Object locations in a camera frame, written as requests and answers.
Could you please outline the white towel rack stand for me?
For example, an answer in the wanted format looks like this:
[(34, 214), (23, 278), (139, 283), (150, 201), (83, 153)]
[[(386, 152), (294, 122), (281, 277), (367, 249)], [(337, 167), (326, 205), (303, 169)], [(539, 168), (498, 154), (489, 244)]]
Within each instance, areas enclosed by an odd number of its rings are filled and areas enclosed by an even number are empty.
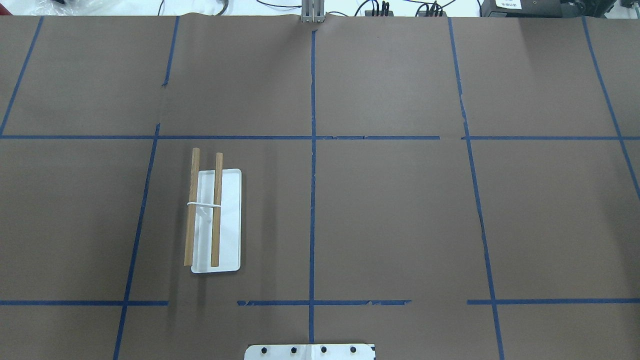
[(192, 148), (183, 265), (193, 274), (236, 272), (242, 267), (242, 171), (201, 170), (201, 150)]

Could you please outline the black box white label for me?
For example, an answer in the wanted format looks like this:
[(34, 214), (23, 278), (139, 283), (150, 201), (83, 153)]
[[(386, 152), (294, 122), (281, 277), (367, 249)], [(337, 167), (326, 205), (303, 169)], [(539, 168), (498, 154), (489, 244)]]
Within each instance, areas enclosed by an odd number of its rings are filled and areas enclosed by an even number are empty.
[(587, 9), (583, 0), (484, 0), (482, 18), (576, 18)]

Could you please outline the crumpled clear plastic wrap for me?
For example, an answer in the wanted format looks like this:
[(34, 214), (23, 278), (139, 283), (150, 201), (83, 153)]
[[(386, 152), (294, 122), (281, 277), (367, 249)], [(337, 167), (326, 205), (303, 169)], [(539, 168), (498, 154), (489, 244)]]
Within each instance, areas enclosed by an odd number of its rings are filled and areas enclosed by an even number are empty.
[(35, 0), (32, 16), (107, 16), (115, 14), (123, 0)]

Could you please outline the aluminium frame post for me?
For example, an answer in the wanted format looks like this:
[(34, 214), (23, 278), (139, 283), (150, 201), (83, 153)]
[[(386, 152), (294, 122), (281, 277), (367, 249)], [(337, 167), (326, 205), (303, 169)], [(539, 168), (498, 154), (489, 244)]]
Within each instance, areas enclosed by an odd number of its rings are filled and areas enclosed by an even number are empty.
[(323, 23), (326, 19), (324, 0), (302, 0), (301, 1), (301, 22), (302, 23)]

